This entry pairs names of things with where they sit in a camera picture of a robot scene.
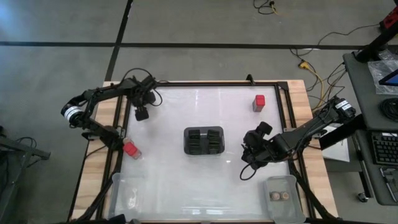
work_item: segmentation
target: clear plastic container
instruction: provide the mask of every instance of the clear plastic container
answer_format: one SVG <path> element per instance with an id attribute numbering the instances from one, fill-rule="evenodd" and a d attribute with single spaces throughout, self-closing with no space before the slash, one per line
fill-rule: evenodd
<path id="1" fill-rule="evenodd" d="M 305 221 L 297 193 L 296 181 L 294 176 L 285 175 L 270 177 L 264 182 L 268 214 L 275 223 L 299 224 Z M 280 199 L 272 199 L 271 194 L 273 192 L 280 194 Z M 287 193 L 289 197 L 283 199 L 283 193 Z"/>

